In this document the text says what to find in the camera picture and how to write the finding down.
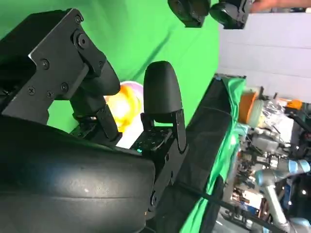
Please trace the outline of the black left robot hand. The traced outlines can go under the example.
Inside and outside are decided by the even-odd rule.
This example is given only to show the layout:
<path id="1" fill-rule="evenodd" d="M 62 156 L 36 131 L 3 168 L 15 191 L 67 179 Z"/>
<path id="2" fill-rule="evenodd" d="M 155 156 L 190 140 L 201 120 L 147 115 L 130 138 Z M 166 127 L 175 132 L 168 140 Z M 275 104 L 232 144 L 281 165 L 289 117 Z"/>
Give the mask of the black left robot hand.
<path id="1" fill-rule="evenodd" d="M 201 28 L 207 16 L 225 30 L 242 30 L 245 27 L 251 0 L 168 0 L 171 11 L 187 28 Z"/>

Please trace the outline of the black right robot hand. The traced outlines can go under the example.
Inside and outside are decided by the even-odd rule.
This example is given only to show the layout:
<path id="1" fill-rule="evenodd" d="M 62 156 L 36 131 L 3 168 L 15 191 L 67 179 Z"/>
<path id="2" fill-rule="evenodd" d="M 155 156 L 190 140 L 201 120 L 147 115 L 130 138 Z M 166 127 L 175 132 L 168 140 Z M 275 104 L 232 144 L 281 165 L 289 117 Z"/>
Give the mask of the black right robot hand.
<path id="1" fill-rule="evenodd" d="M 131 148 L 105 101 L 120 81 L 77 9 L 31 14 L 0 42 L 0 230 L 138 233 L 188 150 L 177 77 L 149 64 Z"/>

